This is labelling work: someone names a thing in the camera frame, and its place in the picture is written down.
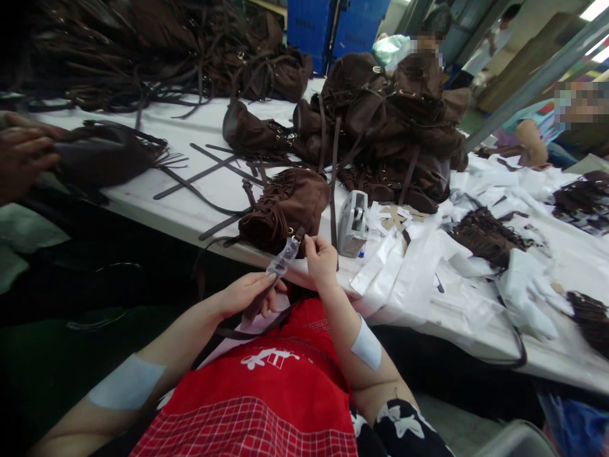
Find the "clear plastic piece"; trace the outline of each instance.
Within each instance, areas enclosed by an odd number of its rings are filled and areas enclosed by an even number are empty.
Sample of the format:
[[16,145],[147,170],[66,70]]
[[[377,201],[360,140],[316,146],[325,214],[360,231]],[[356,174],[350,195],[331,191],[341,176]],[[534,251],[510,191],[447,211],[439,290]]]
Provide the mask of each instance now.
[[300,249],[300,242],[292,237],[288,238],[284,249],[273,257],[270,265],[266,268],[266,274],[272,275],[276,273],[278,278],[285,276],[287,269],[298,254],[298,249]]

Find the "blue crate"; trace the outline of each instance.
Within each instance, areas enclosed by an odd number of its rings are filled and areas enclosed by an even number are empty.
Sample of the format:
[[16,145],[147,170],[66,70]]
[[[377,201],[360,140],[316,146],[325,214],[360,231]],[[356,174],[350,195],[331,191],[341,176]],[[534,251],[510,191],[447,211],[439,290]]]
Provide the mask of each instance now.
[[370,20],[383,20],[391,0],[341,0],[341,12],[350,11]]
[[345,54],[371,52],[381,20],[352,11],[341,11],[334,36],[330,66]]
[[326,74],[332,26],[338,0],[290,0],[287,3],[287,43],[313,56],[313,69]]

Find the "white bandage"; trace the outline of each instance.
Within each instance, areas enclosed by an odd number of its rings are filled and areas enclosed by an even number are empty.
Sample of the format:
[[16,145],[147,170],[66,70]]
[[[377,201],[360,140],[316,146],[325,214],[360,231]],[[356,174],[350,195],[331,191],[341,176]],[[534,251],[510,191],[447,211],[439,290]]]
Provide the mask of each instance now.
[[89,400],[107,409],[139,409],[166,369],[166,366],[145,362],[131,354],[89,392]]
[[374,333],[372,333],[372,330],[366,325],[366,321],[363,317],[360,314],[358,315],[362,320],[362,326],[360,327],[360,332],[357,335],[355,343],[351,347],[351,352],[357,355],[374,371],[377,371],[379,366],[381,366],[383,347],[381,346],[381,342],[374,336]]

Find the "floral sleeve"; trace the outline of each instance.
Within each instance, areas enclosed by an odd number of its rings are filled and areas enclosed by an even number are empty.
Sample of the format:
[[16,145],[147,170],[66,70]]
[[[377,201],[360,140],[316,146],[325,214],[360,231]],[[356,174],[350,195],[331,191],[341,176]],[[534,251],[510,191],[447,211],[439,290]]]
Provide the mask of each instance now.
[[351,407],[358,453],[365,456],[454,457],[440,435],[405,400],[387,402],[373,427]]

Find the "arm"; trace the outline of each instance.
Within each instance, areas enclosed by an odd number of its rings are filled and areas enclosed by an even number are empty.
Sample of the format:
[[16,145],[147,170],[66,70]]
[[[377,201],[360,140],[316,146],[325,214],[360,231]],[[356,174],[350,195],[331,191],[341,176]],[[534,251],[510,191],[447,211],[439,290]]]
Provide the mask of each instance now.
[[482,43],[484,43],[484,40],[488,39],[488,37],[491,35],[490,33],[490,29],[488,29],[486,32],[484,32],[484,36],[482,37],[482,39],[480,40],[480,42],[476,45],[476,47],[474,48],[474,52],[478,51],[481,47],[482,47]]
[[528,156],[520,159],[519,164],[524,166],[538,166],[547,162],[547,146],[541,139],[537,124],[533,119],[525,119],[516,127],[516,136],[525,146]]
[[[176,319],[158,338],[137,353],[142,360],[167,367],[142,408],[136,411],[107,409],[89,397],[76,404],[31,450],[31,456],[87,456],[129,429],[146,408],[151,407],[190,369],[209,342],[218,324],[245,309],[274,277],[251,273],[228,288],[196,304]],[[278,289],[285,290],[282,282]],[[263,315],[277,310],[272,291]]]
[[494,57],[495,52],[497,51],[497,46],[495,45],[495,35],[493,35],[493,33],[490,31],[488,31],[487,34],[488,43],[490,45],[488,52],[490,53],[491,57]]
[[403,399],[418,408],[412,392],[385,349],[382,349],[381,365],[377,371],[351,351],[362,321],[338,284],[336,250],[321,237],[306,237],[305,243],[309,274],[324,304],[334,350],[353,390],[355,407],[370,424],[389,400]]

